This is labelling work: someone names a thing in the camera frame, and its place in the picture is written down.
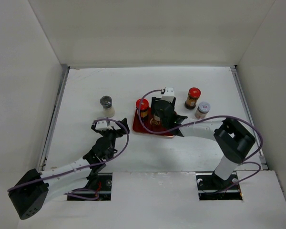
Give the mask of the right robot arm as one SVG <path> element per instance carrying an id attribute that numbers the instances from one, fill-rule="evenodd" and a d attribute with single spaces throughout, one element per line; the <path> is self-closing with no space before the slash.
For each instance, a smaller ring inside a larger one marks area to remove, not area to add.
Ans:
<path id="1" fill-rule="evenodd" d="M 194 120 L 178 115 L 174 106 L 165 100 L 152 105 L 154 114 L 159 117 L 162 126 L 174 136 L 199 137 L 217 142 L 223 157 L 213 172 L 212 184 L 215 188 L 224 188 L 229 177 L 255 144 L 254 136 L 235 118 L 227 117 L 223 121 Z"/>

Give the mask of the black cap white bottle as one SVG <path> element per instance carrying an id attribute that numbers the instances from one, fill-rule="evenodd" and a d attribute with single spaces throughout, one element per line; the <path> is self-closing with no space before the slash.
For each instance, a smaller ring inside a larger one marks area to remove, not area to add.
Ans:
<path id="1" fill-rule="evenodd" d="M 151 124 L 152 125 L 160 125 L 161 124 L 160 117 L 158 117 L 156 113 L 153 114 L 153 119 L 151 121 Z"/>

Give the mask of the red lid chili sauce jar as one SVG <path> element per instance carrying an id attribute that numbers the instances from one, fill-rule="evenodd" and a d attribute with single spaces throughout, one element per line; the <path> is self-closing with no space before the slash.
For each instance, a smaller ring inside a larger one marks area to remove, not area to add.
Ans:
<path id="1" fill-rule="evenodd" d="M 138 99 L 136 101 L 136 112 L 142 120 L 148 118 L 149 102 L 146 99 Z"/>

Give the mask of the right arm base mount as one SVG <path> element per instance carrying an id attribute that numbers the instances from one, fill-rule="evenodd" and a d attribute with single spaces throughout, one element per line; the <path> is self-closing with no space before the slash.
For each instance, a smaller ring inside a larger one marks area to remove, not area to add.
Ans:
<path id="1" fill-rule="evenodd" d="M 207 200 L 243 200 L 238 176 L 232 174 L 228 180 L 222 180 L 213 174 L 196 175 L 198 197 L 201 201 Z"/>

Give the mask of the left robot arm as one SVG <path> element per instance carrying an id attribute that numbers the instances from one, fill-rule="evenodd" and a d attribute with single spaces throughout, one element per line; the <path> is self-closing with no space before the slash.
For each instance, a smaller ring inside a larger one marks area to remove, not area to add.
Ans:
<path id="1" fill-rule="evenodd" d="M 8 189 L 8 196 L 21 220 L 35 215 L 43 205 L 63 194 L 97 186 L 97 175 L 105 168 L 106 162 L 118 157 L 121 152 L 115 148 L 117 138 L 129 136 L 127 119 L 115 121 L 118 128 L 110 125 L 112 119 L 100 118 L 91 129 L 100 134 L 91 150 L 83 157 L 68 165 L 48 171 L 27 171 L 14 187 Z"/>

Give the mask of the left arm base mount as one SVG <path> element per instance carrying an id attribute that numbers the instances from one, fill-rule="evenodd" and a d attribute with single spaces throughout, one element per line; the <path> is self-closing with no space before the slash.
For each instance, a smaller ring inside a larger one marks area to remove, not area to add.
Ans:
<path id="1" fill-rule="evenodd" d="M 110 201 L 112 196 L 112 173 L 99 173 L 88 179 L 85 186 L 67 193 L 67 201 Z"/>

